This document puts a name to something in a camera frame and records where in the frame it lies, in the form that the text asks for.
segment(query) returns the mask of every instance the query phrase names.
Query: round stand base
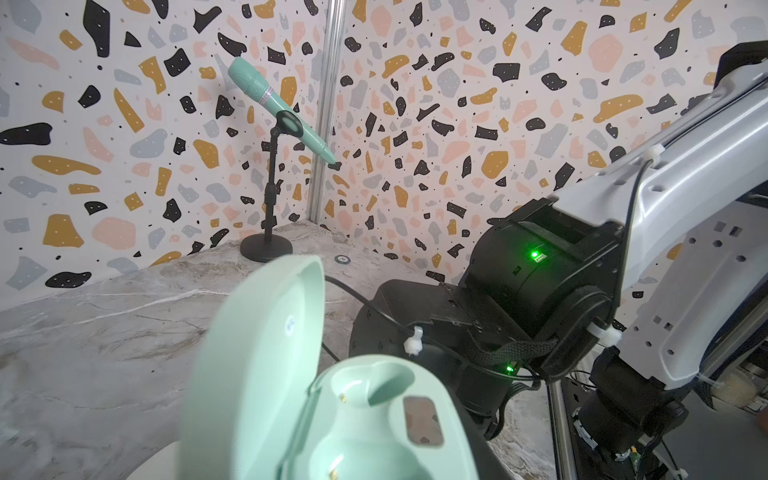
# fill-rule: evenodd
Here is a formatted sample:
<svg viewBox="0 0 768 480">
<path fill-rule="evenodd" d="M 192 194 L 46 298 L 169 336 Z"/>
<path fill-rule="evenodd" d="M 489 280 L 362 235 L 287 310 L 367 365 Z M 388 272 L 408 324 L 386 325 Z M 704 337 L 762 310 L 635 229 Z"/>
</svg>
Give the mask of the round stand base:
<svg viewBox="0 0 768 480">
<path fill-rule="evenodd" d="M 275 234 L 272 235 L 272 241 L 267 243 L 264 241 L 264 234 L 257 233 L 243 238 L 242 243 L 240 243 L 240 253 L 248 260 L 267 263 L 277 257 L 293 253 L 293 245 L 287 238 Z"/>
</svg>

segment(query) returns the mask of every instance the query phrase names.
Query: mint green microphone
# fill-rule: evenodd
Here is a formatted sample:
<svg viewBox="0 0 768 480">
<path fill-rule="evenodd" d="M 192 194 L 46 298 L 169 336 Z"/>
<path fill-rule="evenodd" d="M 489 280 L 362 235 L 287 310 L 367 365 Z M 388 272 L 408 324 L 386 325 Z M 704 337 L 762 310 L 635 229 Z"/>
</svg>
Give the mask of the mint green microphone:
<svg viewBox="0 0 768 480">
<path fill-rule="evenodd" d="M 270 87 L 261 73 L 242 57 L 235 58 L 230 65 L 229 74 L 232 81 L 240 87 L 240 90 L 266 108 L 266 111 L 273 116 L 276 117 L 278 112 L 283 110 L 288 110 L 294 114 L 291 107 Z M 333 156 L 333 152 L 328 148 L 326 142 L 304 120 L 301 120 L 301 124 L 304 129 L 303 135 L 300 137 L 302 143 L 329 164 L 336 163 L 336 157 Z"/>
</svg>

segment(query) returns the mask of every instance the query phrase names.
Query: marble table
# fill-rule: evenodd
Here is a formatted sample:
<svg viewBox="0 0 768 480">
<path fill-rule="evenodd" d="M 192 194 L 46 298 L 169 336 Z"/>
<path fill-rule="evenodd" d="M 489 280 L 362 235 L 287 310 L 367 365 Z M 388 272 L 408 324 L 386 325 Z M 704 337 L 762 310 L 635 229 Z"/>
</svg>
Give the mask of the marble table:
<svg viewBox="0 0 768 480">
<path fill-rule="evenodd" d="M 399 278 L 433 280 L 305 222 L 276 230 L 294 253 L 373 297 Z M 259 268 L 238 242 L 0 313 L 0 478 L 126 478 L 178 440 L 195 350 L 227 294 Z M 350 265 L 334 260 L 347 255 Z M 360 304 L 327 286 L 323 338 L 346 357 Z M 332 360 L 324 352 L 319 370 Z M 492 442 L 513 477 L 555 479 L 545 389 L 507 406 Z"/>
</svg>

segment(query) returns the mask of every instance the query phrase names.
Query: white cable clip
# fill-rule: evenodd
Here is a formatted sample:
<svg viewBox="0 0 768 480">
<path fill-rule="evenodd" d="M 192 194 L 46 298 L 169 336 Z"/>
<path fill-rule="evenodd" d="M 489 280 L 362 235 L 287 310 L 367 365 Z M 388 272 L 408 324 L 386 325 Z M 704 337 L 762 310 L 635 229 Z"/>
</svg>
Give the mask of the white cable clip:
<svg viewBox="0 0 768 480">
<path fill-rule="evenodd" d="M 422 327 L 416 326 L 413 328 L 413 336 L 408 337 L 402 344 L 406 353 L 417 356 L 422 351 L 422 335 L 424 335 Z"/>
</svg>

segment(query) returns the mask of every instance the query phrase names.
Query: terrazzo wallpaper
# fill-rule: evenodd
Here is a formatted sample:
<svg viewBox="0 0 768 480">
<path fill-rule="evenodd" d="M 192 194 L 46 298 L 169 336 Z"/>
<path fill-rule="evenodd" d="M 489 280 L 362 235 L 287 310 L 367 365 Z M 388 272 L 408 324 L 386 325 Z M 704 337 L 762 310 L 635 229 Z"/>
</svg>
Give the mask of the terrazzo wallpaper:
<svg viewBox="0 0 768 480">
<path fill-rule="evenodd" d="M 490 219 L 668 127 L 768 19 L 758 0 L 353 4 L 323 223 L 449 283 Z M 625 293 L 619 320 L 679 249 Z"/>
<path fill-rule="evenodd" d="M 3 2 L 0 310 L 261 231 L 273 118 L 225 72 L 244 56 L 314 125 L 324 7 Z M 278 225 L 310 157 L 281 139 Z"/>
</svg>

